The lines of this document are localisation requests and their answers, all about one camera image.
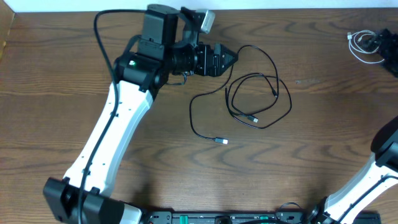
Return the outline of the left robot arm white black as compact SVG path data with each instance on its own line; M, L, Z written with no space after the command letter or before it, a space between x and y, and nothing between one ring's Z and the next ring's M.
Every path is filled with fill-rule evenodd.
M150 4L141 34L107 62L111 84L103 111L80 155L62 179L50 178L43 194L63 223L141 223L142 209L114 200L117 172L137 125L169 75L218 77L238 59L222 44L206 45L215 13Z

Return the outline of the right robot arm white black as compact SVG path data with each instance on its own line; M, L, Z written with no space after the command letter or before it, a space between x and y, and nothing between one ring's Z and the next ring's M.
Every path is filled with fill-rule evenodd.
M379 63L397 76L397 34L388 29L347 33L352 54L379 54ZM371 143L371 155L356 175L325 197L305 217L305 223L353 223L380 194L397 184L397 118L383 126Z

